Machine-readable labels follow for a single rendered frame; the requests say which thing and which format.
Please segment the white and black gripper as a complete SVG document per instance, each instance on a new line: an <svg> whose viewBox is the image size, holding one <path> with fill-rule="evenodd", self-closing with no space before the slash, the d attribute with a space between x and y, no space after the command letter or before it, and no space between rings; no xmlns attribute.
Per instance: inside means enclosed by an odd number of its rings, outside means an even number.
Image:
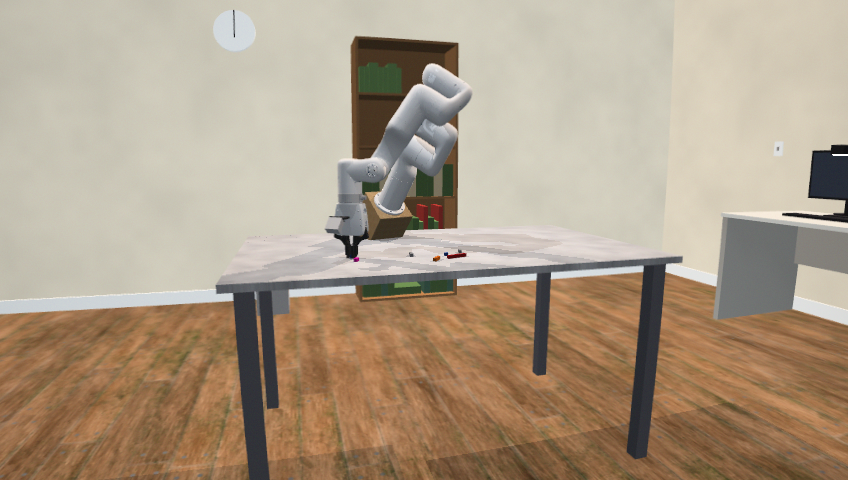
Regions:
<svg viewBox="0 0 848 480"><path fill-rule="evenodd" d="M369 238L368 231L368 216L366 205L360 203L339 203L336 204L335 216L349 216L350 219L344 220L344 225L341 234L334 234L334 238L339 239L345 245L346 258L356 258L358 255L358 244ZM367 229L366 229L367 224ZM342 237L342 236L343 237ZM362 236L363 235L363 236ZM353 236L353 246L350 244L350 236ZM361 237L360 237L361 236ZM358 239L357 239L358 238Z"/></svg>

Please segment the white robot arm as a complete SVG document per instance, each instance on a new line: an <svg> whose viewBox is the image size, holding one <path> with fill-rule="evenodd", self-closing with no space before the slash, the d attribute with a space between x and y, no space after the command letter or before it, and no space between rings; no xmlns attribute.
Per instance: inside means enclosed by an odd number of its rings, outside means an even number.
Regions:
<svg viewBox="0 0 848 480"><path fill-rule="evenodd" d="M399 215L405 209L404 200L417 169L431 177L440 172L458 136L448 122L469 103L473 91L436 64L425 67L422 81L424 85L410 90L388 123L371 158L338 161L339 203L363 202L367 196L362 193L362 182L380 182L390 172L374 202L382 212Z"/></svg>

